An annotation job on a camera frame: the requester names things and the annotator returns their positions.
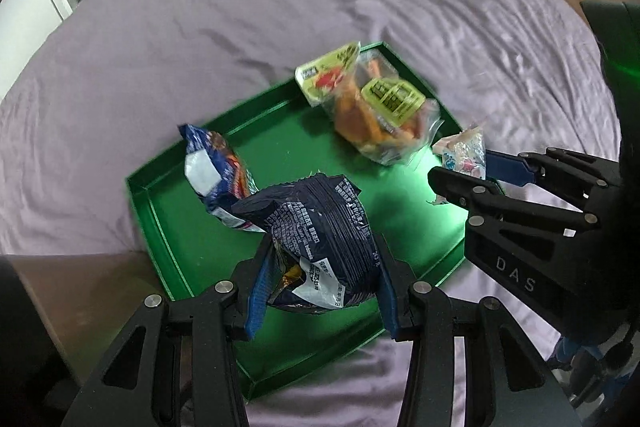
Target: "plastic bag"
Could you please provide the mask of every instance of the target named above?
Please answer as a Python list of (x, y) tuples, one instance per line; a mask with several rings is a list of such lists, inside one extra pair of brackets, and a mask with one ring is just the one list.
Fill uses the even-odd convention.
[(236, 201), (255, 194), (258, 189), (251, 173), (222, 135), (189, 124), (178, 129), (187, 142), (184, 175), (207, 212), (232, 229), (264, 232), (231, 213)]
[(362, 155), (382, 165), (407, 161), (442, 124), (438, 102), (399, 78), (377, 50), (364, 52), (356, 64), (322, 107)]
[[(442, 156), (442, 166), (450, 171), (462, 172), (474, 178), (486, 177), (484, 138), (482, 129), (473, 127), (459, 134), (441, 138), (431, 147), (433, 153)], [(436, 195), (433, 204), (447, 203), (446, 198)]]
[(375, 294), (380, 258), (359, 193), (345, 176), (319, 172), (233, 205), (273, 236), (282, 277), (268, 304), (322, 313)]
[(360, 43), (350, 42), (296, 68), (294, 77), (311, 107), (324, 102), (344, 78), (353, 76), (359, 55)]

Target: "blue gripper pad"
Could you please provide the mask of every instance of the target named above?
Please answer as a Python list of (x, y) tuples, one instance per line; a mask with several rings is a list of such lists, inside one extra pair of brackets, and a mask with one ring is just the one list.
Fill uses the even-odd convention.
[(518, 187), (524, 187), (536, 181), (534, 172), (529, 169), (524, 158), (487, 150), (485, 160), (487, 178), (507, 182)]
[(273, 255), (267, 255), (262, 262), (254, 287), (247, 299), (246, 320), (244, 331), (249, 340), (253, 340), (255, 334), (262, 327), (264, 315), (267, 312), (267, 299), (273, 288), (275, 262)]
[(380, 279), (378, 291), (376, 291), (376, 299), (378, 300), (378, 308), (380, 309), (385, 330), (391, 334), (393, 340), (396, 340), (400, 329), (398, 321), (398, 301), (385, 263), (382, 259), (380, 261)]

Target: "yellow-green label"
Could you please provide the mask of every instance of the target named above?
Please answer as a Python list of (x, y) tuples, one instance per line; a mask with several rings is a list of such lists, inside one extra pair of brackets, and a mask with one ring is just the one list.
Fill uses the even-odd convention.
[(398, 78), (370, 80), (362, 88), (362, 97), (394, 127), (411, 118), (426, 100), (410, 82)]
[(360, 43), (350, 42), (296, 68), (296, 81), (309, 103), (318, 105), (341, 81), (360, 54)]

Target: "black snack bag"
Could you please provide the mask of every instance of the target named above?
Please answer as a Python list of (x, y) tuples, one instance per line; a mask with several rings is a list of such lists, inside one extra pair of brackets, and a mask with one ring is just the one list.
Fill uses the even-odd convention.
[(359, 193), (345, 176), (319, 172), (233, 205), (235, 216), (273, 236), (282, 278), (271, 306), (322, 313), (375, 294), (380, 258)]

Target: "blue snack bag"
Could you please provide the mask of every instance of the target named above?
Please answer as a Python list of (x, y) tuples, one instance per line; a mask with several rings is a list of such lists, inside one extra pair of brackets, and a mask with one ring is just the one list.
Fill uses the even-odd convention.
[(231, 213), (236, 201), (255, 194), (258, 189), (251, 173), (223, 136), (190, 124), (178, 129), (187, 142), (184, 175), (207, 212), (232, 229), (264, 232)]

